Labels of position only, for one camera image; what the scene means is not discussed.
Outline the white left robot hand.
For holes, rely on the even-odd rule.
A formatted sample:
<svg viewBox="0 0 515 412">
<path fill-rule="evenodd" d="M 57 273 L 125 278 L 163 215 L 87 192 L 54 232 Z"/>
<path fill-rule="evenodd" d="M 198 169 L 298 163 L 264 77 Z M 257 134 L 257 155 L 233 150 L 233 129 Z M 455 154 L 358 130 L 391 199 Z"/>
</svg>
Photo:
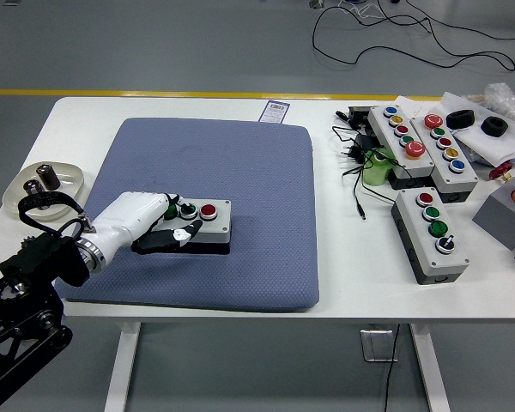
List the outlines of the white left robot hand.
<svg viewBox="0 0 515 412">
<path fill-rule="evenodd" d="M 118 249 L 128 246 L 139 254 L 179 249 L 196 236 L 202 221 L 181 228 L 152 229 L 178 200 L 178 196 L 163 193 L 124 192 L 94 219 L 94 231 L 82 236 L 79 245 L 98 264 L 110 263 Z"/>
</svg>

